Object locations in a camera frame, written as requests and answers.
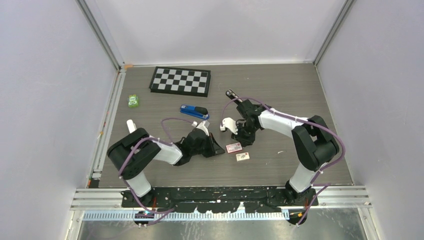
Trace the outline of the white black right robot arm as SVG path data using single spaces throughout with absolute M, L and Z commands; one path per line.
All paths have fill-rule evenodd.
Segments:
M 299 205 L 311 187 L 311 181 L 320 170 L 335 157 L 340 147 L 335 137 L 325 131 L 322 117 L 295 119 L 268 106 L 253 104 L 250 100 L 236 100 L 241 119 L 235 122 L 236 133 L 231 137 L 242 147 L 253 145 L 258 130 L 272 130 L 293 140 L 299 165 L 286 182 L 283 194 L 288 203 Z

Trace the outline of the red staple box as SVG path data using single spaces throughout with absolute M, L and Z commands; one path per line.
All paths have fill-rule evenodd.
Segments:
M 227 151 L 228 154 L 240 152 L 240 151 L 243 150 L 243 147 L 239 142 L 228 144 L 225 147 L 226 147 L 226 151 Z

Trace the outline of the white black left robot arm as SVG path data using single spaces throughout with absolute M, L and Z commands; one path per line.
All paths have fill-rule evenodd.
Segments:
M 193 156 L 210 158 L 225 152 L 211 133 L 200 128 L 194 128 L 178 142 L 167 143 L 140 127 L 110 146 L 106 154 L 118 175 L 133 190 L 135 202 L 141 207 L 148 207 L 154 197 L 144 169 L 151 161 L 181 166 Z

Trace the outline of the blue stapler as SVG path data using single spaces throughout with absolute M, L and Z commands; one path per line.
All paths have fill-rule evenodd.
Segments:
M 208 120 L 210 118 L 209 112 L 205 107 L 183 104 L 180 106 L 179 111 L 202 120 Z

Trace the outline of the white staple box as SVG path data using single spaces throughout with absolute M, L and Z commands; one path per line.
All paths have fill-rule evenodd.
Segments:
M 250 155 L 249 155 L 248 152 L 236 154 L 236 161 L 237 162 L 241 162 L 241 161 L 245 161 L 245 160 L 249 160 L 249 159 L 250 159 Z

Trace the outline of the black stapler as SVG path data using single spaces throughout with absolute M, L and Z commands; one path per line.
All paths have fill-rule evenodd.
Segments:
M 233 102 L 243 102 L 243 100 L 240 99 L 240 97 L 232 89 L 227 90 L 225 94 Z

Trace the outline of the white stapler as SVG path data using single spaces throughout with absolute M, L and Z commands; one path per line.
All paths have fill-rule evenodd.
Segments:
M 126 125 L 130 134 L 137 130 L 136 124 L 132 119 L 128 119 Z

